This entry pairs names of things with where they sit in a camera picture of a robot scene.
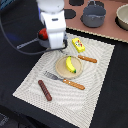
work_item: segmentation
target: brown knife handle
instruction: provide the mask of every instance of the brown knife handle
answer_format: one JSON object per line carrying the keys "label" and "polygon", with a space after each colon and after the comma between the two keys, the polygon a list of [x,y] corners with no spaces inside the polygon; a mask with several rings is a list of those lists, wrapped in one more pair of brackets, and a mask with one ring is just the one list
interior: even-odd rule
{"label": "brown knife handle", "polygon": [[46,99],[48,101],[51,101],[52,100],[52,97],[51,97],[49,91],[47,90],[46,86],[44,85],[44,82],[42,80],[39,80],[38,81],[38,84],[40,85],[42,91],[44,92],[44,95],[45,95]]}
{"label": "brown knife handle", "polygon": [[90,62],[93,62],[93,63],[97,63],[96,59],[92,59],[92,58],[89,58],[89,57],[78,55],[78,58],[80,58],[82,60],[90,61]]}
{"label": "brown knife handle", "polygon": [[69,81],[69,80],[66,80],[66,79],[63,79],[63,82],[66,83],[66,84],[68,84],[68,85],[71,85],[73,87],[79,88],[81,90],[84,90],[85,89],[85,87],[83,85],[77,84],[75,82],[72,82],[72,81]]}

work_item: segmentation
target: butter knife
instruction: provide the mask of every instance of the butter knife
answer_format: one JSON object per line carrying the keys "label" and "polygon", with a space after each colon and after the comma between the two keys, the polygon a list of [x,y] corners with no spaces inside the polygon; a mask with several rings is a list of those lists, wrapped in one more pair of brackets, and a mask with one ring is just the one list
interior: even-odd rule
{"label": "butter knife", "polygon": [[82,55],[75,55],[75,54],[72,54],[72,53],[69,53],[69,52],[65,52],[65,51],[62,51],[60,50],[61,53],[63,54],[66,54],[66,55],[72,55],[72,56],[76,56],[82,60],[86,60],[86,61],[89,61],[89,62],[93,62],[93,63],[97,63],[97,60],[96,59],[93,59],[93,58],[89,58],[89,57],[86,57],[86,56],[82,56]]}

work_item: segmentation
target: placemat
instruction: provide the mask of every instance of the placemat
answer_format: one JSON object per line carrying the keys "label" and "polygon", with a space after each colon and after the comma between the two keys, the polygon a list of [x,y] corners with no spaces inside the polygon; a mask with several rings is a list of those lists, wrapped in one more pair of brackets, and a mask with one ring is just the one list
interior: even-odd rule
{"label": "placemat", "polygon": [[[60,77],[55,70],[55,63],[65,55],[59,51],[53,51],[42,55],[25,80],[13,93],[13,96],[56,115],[79,128],[88,128],[114,46],[69,33],[67,33],[67,36],[68,47],[64,51],[77,54],[71,42],[73,38],[79,38],[85,46],[85,51],[79,54],[97,59],[97,63],[81,60],[83,72],[78,78],[72,79],[73,82],[84,85],[85,90],[79,90],[61,81],[51,80],[44,76],[44,72],[49,71]],[[46,100],[38,85],[38,80],[43,80],[52,96],[52,101],[48,102]]]}

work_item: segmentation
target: banana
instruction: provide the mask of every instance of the banana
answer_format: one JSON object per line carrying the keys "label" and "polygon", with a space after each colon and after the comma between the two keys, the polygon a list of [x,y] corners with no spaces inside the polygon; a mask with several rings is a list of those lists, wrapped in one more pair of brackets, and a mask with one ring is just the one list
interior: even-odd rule
{"label": "banana", "polygon": [[72,73],[76,73],[76,69],[74,68],[74,66],[72,65],[72,62],[71,62],[71,56],[69,56],[67,59],[66,59],[66,67],[67,69],[72,72]]}

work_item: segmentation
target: dark table surface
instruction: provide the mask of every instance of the dark table surface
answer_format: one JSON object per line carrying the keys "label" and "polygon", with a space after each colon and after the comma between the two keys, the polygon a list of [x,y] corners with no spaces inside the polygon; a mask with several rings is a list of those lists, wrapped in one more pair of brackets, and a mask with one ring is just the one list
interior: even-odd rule
{"label": "dark table surface", "polygon": [[[36,33],[43,27],[38,19],[35,0],[17,0],[12,3],[2,13],[2,24],[14,46],[36,38]],[[127,128],[128,44],[70,29],[67,32],[115,45],[90,128]],[[23,51],[37,52],[43,49],[35,42],[23,48]],[[0,31],[0,105],[51,128],[76,128],[63,119],[12,96],[40,57],[41,54],[28,56],[17,52]]]}

